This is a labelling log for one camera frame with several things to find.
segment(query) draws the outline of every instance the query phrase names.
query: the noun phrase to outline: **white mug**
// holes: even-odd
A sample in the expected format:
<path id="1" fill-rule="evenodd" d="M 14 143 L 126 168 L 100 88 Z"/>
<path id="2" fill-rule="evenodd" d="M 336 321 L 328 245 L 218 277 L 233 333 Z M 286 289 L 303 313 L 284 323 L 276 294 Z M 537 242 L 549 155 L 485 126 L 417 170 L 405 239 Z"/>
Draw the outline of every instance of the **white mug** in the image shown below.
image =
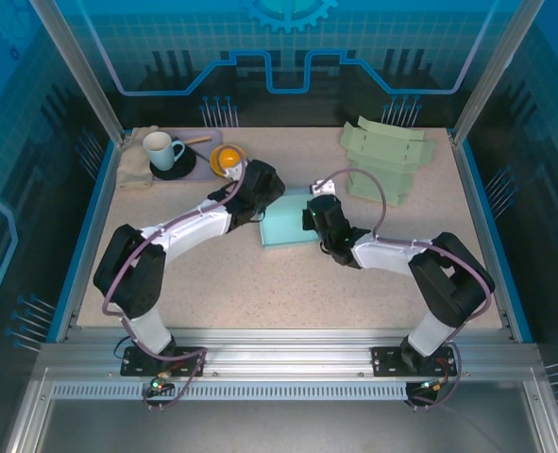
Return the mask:
<path id="1" fill-rule="evenodd" d="M 179 144 L 182 149 L 174 156 L 174 146 Z M 153 132 L 144 137 L 144 149 L 153 165 L 162 172 L 170 170 L 176 160 L 182 157 L 186 145 L 180 140 L 172 141 L 169 134 L 165 132 Z"/>

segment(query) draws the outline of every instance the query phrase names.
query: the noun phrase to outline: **mug handle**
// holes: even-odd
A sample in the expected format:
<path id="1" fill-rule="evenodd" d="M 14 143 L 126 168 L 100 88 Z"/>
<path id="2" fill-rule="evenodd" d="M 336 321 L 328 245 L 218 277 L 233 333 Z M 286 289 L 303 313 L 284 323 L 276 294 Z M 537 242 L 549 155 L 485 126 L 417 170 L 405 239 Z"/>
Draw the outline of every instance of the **mug handle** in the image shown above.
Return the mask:
<path id="1" fill-rule="evenodd" d="M 182 155 L 184 154 L 184 151 L 186 151 L 186 145 L 184 144 L 184 142 L 182 140 L 174 140 L 172 142 L 172 150 L 174 149 L 174 146 L 176 146 L 177 144 L 182 146 L 182 149 L 179 151 L 179 153 L 177 153 L 174 156 L 174 162 L 176 162 L 178 159 L 180 159 L 182 157 Z"/>

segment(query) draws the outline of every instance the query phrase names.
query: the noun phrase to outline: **black mounting plate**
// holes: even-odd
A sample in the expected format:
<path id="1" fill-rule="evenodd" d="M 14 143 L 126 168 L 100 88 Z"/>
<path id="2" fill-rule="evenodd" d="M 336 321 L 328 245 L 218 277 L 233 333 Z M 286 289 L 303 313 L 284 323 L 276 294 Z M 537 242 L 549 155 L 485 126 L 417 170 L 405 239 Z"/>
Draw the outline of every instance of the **black mounting plate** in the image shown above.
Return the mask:
<path id="1" fill-rule="evenodd" d="M 445 370 L 442 365 L 436 362 L 436 359 L 446 359 L 449 361 L 448 376 L 457 376 L 457 364 L 450 347 L 439 347 L 431 357 L 432 360 L 421 366 L 419 373 L 416 373 L 411 371 L 402 360 L 398 346 L 372 347 L 371 364 L 373 365 L 373 376 L 375 378 L 441 378 L 445 375 Z"/>
<path id="2" fill-rule="evenodd" d="M 171 356 L 181 356 L 184 354 L 190 354 L 201 349 L 200 347 L 179 347 L 177 346 L 172 352 Z M 121 376 L 135 376 L 135 377 L 145 377 L 153 378 L 162 371 L 167 371 L 171 369 L 172 378 L 183 378 L 189 377 L 196 366 L 196 361 L 198 361 L 199 356 L 193 357 L 186 361 L 181 362 L 170 362 L 170 361 L 158 361 L 148 356 L 142 349 L 138 346 L 127 347 L 124 351 L 124 359 L 121 363 L 121 370 L 119 374 Z M 196 372 L 195 376 L 203 376 L 203 367 L 205 364 L 201 365 Z"/>

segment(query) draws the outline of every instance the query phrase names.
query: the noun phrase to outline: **blue enclosure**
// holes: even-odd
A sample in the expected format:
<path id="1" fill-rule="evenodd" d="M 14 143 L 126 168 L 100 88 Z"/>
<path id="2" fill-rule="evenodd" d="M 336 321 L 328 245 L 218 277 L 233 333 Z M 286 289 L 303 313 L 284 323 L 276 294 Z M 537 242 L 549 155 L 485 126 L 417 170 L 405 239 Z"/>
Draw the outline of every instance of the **blue enclosure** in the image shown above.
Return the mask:
<path id="1" fill-rule="evenodd" d="M 0 0 L 0 451 L 126 133 L 359 116 L 448 129 L 507 341 L 558 363 L 558 0 Z"/>

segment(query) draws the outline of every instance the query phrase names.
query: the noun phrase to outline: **orange bowl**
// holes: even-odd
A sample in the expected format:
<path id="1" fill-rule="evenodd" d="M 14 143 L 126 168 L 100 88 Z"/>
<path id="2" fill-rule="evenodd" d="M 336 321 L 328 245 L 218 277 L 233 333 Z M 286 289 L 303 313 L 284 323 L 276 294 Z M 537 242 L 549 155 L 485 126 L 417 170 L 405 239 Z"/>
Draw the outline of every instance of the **orange bowl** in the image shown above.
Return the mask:
<path id="1" fill-rule="evenodd" d="M 216 175 L 225 177 L 223 169 L 234 167 L 241 160 L 236 150 L 239 150 L 247 158 L 245 150 L 236 144 L 221 144 L 215 148 L 210 156 L 211 170 Z"/>

